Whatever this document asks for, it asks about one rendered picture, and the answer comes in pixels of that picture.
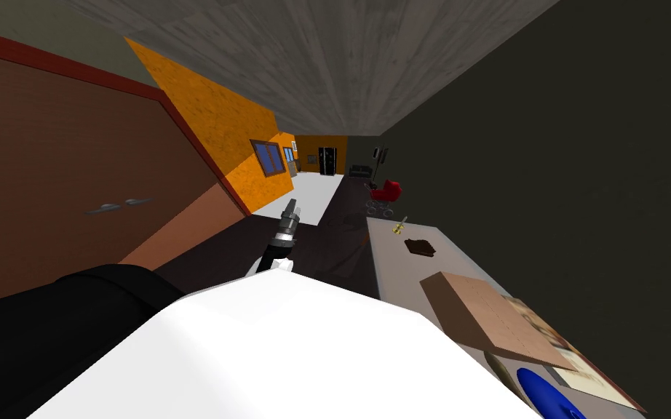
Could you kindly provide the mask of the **large blue pane window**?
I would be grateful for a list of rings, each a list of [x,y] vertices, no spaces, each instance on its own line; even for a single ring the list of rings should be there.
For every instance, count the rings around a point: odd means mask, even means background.
[[[278,143],[262,140],[250,140],[250,142],[265,177],[287,172],[287,165]]]

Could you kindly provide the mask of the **red pram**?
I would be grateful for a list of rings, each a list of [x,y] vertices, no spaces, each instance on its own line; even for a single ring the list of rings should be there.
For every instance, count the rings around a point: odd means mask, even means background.
[[[381,189],[376,188],[372,183],[365,183],[370,199],[366,202],[367,215],[381,215],[390,218],[394,210],[390,207],[391,203],[397,201],[402,193],[402,188],[398,182],[385,180]]]

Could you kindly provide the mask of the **black floor lamp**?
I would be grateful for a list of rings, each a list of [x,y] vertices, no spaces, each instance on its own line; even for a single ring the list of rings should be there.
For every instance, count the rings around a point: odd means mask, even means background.
[[[387,148],[385,146],[375,148],[374,157],[376,159],[376,162],[375,162],[375,167],[374,167],[374,170],[373,170],[372,177],[370,179],[371,184],[375,183],[376,175],[379,171],[380,166],[384,165],[384,162],[386,161],[386,156],[387,156],[388,152],[389,152],[389,148]]]

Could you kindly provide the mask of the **grey table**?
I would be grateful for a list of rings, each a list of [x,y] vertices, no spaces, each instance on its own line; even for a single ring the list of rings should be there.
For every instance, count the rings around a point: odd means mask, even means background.
[[[454,244],[439,229],[421,224],[405,224],[401,234],[393,232],[396,221],[368,218],[368,230],[373,251],[378,291],[387,303],[415,311],[440,326],[426,299],[420,281],[439,271],[486,280],[502,295],[507,292],[478,264]],[[412,254],[405,246],[406,239],[425,239],[435,249],[433,257]],[[527,368],[551,383],[585,415],[587,419],[646,419],[637,410],[611,401],[567,388],[558,383],[546,367],[514,359],[499,359],[516,379],[516,371]]]

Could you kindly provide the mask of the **dark brown square object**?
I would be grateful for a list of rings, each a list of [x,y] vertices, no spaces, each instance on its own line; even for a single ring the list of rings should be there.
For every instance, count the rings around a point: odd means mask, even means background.
[[[432,258],[436,249],[425,239],[406,239],[404,241],[407,250],[412,254]]]

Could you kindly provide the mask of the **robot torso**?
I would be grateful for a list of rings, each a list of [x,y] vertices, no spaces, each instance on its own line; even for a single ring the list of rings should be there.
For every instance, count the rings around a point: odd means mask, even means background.
[[[540,419],[419,313],[275,268],[177,300],[28,419]]]

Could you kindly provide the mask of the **brown cardboard board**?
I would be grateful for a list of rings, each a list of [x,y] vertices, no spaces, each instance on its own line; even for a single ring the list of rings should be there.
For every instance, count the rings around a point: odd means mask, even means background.
[[[440,271],[420,285],[443,332],[460,345],[505,359],[574,369],[487,281]]]

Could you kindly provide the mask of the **brown double door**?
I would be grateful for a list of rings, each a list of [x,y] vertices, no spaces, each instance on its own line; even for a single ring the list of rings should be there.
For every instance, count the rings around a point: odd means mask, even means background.
[[[0,298],[118,263],[215,181],[157,101],[0,59]]]

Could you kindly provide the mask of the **olive grey plate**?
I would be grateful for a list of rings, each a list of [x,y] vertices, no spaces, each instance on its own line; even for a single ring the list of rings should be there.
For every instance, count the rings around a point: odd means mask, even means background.
[[[484,351],[483,355],[494,375],[501,381],[504,387],[508,388],[515,396],[526,403],[527,401],[523,393],[518,388],[514,378],[511,376],[509,370],[501,362],[500,358],[488,351]]]

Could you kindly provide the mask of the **blue plate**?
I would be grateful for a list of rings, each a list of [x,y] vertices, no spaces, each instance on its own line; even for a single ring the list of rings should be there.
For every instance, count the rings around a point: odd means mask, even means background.
[[[587,419],[573,402],[534,371],[520,368],[516,376],[525,395],[543,419]]]

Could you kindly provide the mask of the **beige printed book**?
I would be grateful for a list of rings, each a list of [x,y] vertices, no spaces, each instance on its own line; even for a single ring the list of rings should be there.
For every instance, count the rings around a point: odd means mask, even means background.
[[[620,387],[614,384],[539,315],[536,315],[523,301],[510,296],[505,297],[505,299],[535,330],[538,330],[551,343],[554,349],[573,365],[572,370],[545,367],[559,385],[614,402],[641,413],[646,412],[631,396],[623,392]]]

